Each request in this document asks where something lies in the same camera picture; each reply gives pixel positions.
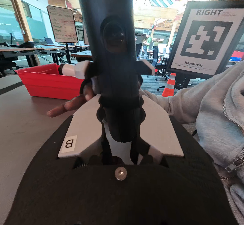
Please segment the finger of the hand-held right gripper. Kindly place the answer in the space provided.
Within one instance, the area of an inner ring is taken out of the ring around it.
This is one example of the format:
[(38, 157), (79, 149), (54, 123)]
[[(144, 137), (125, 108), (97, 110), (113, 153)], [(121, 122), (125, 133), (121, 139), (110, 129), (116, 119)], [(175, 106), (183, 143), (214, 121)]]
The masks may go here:
[(81, 61), (75, 65), (75, 77), (77, 79), (88, 80), (98, 75), (98, 67), (92, 61)]
[(142, 59), (136, 61), (136, 73), (138, 75), (154, 75), (155, 67), (153, 67), (147, 60)]

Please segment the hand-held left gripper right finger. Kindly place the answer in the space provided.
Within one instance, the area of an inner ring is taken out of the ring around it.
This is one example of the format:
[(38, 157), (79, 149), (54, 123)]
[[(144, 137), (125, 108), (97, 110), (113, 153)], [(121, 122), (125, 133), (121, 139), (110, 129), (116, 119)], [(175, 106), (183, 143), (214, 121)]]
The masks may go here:
[(139, 126), (132, 141), (133, 163), (140, 164), (146, 155), (160, 164), (164, 157), (184, 157), (168, 113), (150, 98), (140, 97)]

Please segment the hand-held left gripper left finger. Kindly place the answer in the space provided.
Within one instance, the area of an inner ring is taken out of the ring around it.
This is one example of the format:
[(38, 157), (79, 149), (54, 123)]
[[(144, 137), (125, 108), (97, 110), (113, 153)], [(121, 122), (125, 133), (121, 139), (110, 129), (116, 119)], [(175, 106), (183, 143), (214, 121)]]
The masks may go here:
[(111, 154), (100, 96), (96, 95), (73, 114), (58, 158), (80, 157), (87, 163), (93, 155)]

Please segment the white bottle black cap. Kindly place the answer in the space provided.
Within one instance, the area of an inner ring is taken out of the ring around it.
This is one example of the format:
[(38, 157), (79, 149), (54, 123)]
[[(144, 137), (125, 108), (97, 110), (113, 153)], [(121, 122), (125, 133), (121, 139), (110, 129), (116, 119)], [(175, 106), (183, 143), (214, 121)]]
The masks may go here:
[(60, 75), (75, 77), (75, 66), (69, 63), (59, 65), (58, 72)]

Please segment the red plastic bin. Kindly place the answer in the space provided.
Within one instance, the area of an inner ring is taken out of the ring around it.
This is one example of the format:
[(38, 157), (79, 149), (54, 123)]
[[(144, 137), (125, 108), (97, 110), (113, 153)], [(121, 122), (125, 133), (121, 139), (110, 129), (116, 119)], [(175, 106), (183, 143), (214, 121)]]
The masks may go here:
[(60, 65), (55, 63), (18, 69), (20, 77), (31, 96), (71, 100), (80, 95), (83, 79), (60, 74)]

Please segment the person's right forearm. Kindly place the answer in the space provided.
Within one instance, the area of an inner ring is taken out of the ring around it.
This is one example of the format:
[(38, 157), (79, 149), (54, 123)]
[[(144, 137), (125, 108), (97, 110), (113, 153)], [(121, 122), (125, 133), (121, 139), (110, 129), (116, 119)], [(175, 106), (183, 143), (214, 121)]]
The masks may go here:
[(202, 99), (211, 88), (212, 85), (202, 82), (192, 88), (178, 90), (174, 96), (155, 95), (141, 88), (139, 88), (139, 94), (157, 103), (179, 123), (188, 124), (196, 121)]

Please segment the neighbouring grey desk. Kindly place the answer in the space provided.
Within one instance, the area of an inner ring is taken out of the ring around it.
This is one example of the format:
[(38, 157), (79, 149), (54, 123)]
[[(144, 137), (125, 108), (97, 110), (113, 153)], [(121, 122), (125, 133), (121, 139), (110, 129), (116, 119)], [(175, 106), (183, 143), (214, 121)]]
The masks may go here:
[(8, 75), (0, 78), (0, 95), (8, 93), (18, 87), (23, 86), (23, 82), (18, 75)]

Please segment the person's right hand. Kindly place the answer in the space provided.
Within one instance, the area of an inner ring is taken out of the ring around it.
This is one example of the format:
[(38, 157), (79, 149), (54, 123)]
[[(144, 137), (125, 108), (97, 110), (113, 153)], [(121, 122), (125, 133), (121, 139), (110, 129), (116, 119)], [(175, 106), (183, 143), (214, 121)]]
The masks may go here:
[(57, 117), (69, 111), (74, 111), (91, 100), (95, 96), (92, 89), (92, 84), (88, 83), (84, 86), (82, 94), (73, 98), (70, 101), (63, 103), (47, 112), (47, 115), (51, 118)]

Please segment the long office table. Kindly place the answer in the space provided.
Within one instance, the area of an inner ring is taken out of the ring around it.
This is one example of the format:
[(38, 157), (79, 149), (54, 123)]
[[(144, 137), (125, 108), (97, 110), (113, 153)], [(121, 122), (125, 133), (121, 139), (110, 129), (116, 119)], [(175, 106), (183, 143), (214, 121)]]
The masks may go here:
[(77, 60), (77, 62), (82, 62), (86, 60), (93, 61), (92, 53), (90, 50), (72, 53), (70, 56), (74, 57)]

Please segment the orange traffic cone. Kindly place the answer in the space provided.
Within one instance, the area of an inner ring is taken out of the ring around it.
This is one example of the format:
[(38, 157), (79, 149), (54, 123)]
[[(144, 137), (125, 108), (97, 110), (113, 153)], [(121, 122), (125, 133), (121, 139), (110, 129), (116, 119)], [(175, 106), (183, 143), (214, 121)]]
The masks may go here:
[(162, 93), (163, 97), (168, 97), (168, 96), (173, 96), (174, 95), (175, 78), (176, 78), (176, 73), (171, 73), (170, 76), (169, 76), (169, 79), (167, 81), (167, 84), (164, 87), (164, 90), (163, 90), (163, 93)]

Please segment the handwritten notice board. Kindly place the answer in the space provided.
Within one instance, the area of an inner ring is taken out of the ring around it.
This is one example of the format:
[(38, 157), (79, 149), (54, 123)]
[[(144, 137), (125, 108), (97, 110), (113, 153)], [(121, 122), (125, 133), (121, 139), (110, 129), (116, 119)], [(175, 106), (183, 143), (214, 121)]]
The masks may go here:
[(85, 45), (90, 45), (88, 41), (88, 36), (86, 32), (86, 26), (85, 26), (85, 21), (82, 19), (82, 26), (83, 26), (83, 41)]
[(78, 43), (74, 14), (71, 9), (48, 5), (54, 40), (57, 43)]

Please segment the wooden office table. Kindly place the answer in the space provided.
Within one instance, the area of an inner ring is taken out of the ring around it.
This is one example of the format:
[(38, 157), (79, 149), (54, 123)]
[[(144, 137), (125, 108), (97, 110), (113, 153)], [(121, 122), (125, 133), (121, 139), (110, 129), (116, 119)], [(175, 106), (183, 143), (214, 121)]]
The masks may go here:
[(65, 52), (66, 47), (58, 45), (35, 45), (34, 47), (24, 48), (24, 47), (6, 47), (2, 46), (0, 48), (0, 59), (14, 59), (16, 57), (25, 56), (28, 66), (40, 66), (40, 60), (38, 57), (52, 56), (54, 63), (58, 63), (57, 53)]

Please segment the framed marker sign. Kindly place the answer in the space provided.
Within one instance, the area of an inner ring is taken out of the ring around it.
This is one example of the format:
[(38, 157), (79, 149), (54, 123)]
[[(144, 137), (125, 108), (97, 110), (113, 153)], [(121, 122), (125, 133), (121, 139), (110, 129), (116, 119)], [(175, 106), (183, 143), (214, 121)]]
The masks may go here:
[(167, 72), (187, 88), (190, 79), (207, 80), (224, 71), (243, 35), (244, 1), (189, 1), (186, 5)]

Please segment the wooden pillar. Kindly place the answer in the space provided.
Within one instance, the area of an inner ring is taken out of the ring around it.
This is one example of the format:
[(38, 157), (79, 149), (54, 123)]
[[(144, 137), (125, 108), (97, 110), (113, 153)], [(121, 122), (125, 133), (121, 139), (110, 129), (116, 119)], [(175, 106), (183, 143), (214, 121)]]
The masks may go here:
[(33, 41), (21, 0), (11, 0), (24, 41)]

